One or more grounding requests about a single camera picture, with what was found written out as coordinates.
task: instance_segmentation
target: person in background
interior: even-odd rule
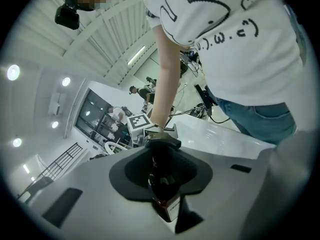
[[[130,91],[130,94],[139,94],[140,97],[145,100],[146,105],[148,105],[148,103],[153,104],[155,101],[156,94],[149,92],[147,89],[131,86],[129,91]]]
[[[127,127],[126,113],[120,107],[111,106],[108,108],[109,115],[115,120],[118,130],[115,132],[115,136],[118,134],[121,139],[129,141],[130,135]]]
[[[116,121],[116,124],[119,125],[127,125],[127,116],[126,113],[120,107],[111,106],[108,108],[108,112],[110,116]]]

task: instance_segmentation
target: black railing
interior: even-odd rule
[[[47,168],[45,168],[22,193],[30,192],[31,196],[39,190],[52,183],[63,171],[64,168],[82,151],[82,147],[75,143],[67,151],[63,152]]]
[[[54,160],[37,178],[49,177],[53,181],[59,176],[63,169],[74,159],[82,150],[82,147],[75,143],[56,160]]]

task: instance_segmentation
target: ceiling light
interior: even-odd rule
[[[30,173],[30,171],[29,171],[28,167],[27,167],[25,164],[24,164],[22,167],[24,168],[24,170],[26,171],[26,173],[27,173],[27,174],[29,174],[29,173]]]
[[[20,138],[16,138],[13,142],[12,142],[13,146],[15,148],[20,147],[22,144],[22,140]]]
[[[55,121],[55,122],[52,123],[51,126],[54,129],[54,128],[57,128],[58,125],[59,125],[59,122]]]
[[[19,77],[19,75],[20,75],[20,68],[17,65],[10,66],[6,72],[6,76],[11,81],[16,80]]]
[[[131,64],[131,62],[146,48],[145,46],[141,48],[140,51],[137,52],[136,55],[133,56],[133,58],[129,61],[128,66]]]
[[[66,77],[65,79],[62,80],[62,85],[63,86],[68,86],[70,84],[70,78]]]

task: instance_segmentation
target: black camera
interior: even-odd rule
[[[72,30],[77,30],[80,25],[77,10],[91,12],[94,9],[88,8],[85,4],[79,4],[77,0],[64,0],[64,4],[56,10],[55,23]]]
[[[77,14],[75,9],[69,8],[66,4],[56,10],[54,21],[72,30],[77,30],[80,25],[79,14]]]

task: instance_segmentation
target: black cutout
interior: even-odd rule
[[[181,196],[175,233],[185,232],[203,221],[204,219],[199,214],[189,208],[185,196]]]
[[[69,187],[49,207],[42,217],[57,228],[60,228],[82,193],[82,190]]]
[[[234,170],[237,170],[237,171],[240,171],[240,172],[243,172],[243,173],[246,173],[246,174],[251,172],[251,168],[250,167],[243,166],[243,165],[240,165],[240,164],[234,164],[230,168],[234,169]]]

